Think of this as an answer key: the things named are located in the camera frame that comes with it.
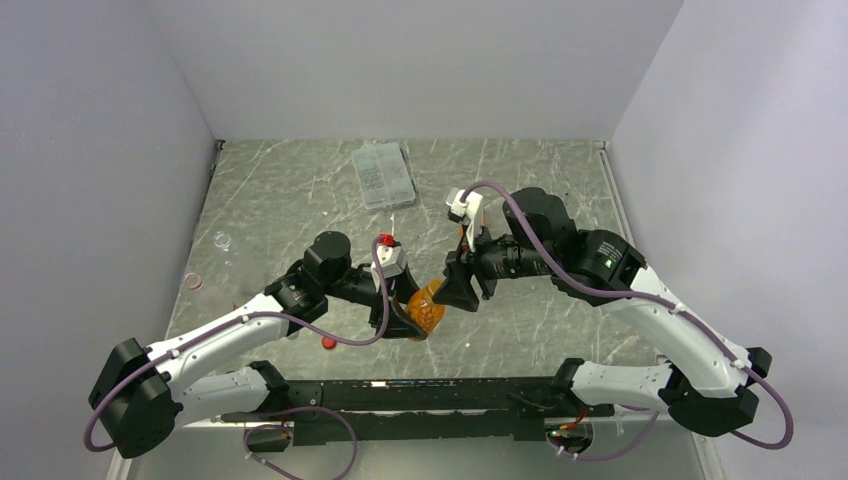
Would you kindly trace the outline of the orange juice bottle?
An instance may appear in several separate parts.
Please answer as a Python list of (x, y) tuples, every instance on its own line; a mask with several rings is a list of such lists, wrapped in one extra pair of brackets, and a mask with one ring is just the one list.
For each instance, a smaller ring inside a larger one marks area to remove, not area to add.
[(442, 279), (430, 280), (415, 292), (407, 303), (407, 314), (413, 320), (413, 323), (424, 332), (423, 337), (412, 337), (411, 341), (425, 340), (444, 317), (447, 307), (434, 300), (435, 293), (442, 283)]
[(487, 227), (488, 219), (486, 213), (480, 213), (479, 217), (472, 218), (465, 215), (459, 222), (459, 235), (461, 238), (477, 238), (482, 234), (482, 230)]

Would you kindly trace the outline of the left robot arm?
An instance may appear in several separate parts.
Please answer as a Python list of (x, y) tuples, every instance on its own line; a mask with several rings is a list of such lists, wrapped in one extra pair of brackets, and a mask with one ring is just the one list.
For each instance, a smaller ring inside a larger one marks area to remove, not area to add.
[(235, 372), (216, 369), (267, 343), (315, 326), (330, 298), (369, 310), (374, 334), (366, 339), (334, 335), (339, 344), (364, 347), (381, 339), (427, 334), (404, 312), (418, 290), (402, 244), (380, 234), (370, 246), (371, 261), (353, 265), (351, 243), (342, 232), (319, 234), (300, 260), (244, 305), (174, 338), (141, 345), (130, 338), (110, 352), (89, 395), (93, 410), (83, 434), (91, 452), (116, 449), (125, 459), (161, 444), (176, 428), (221, 414), (279, 417), (288, 406), (284, 377), (268, 361)]

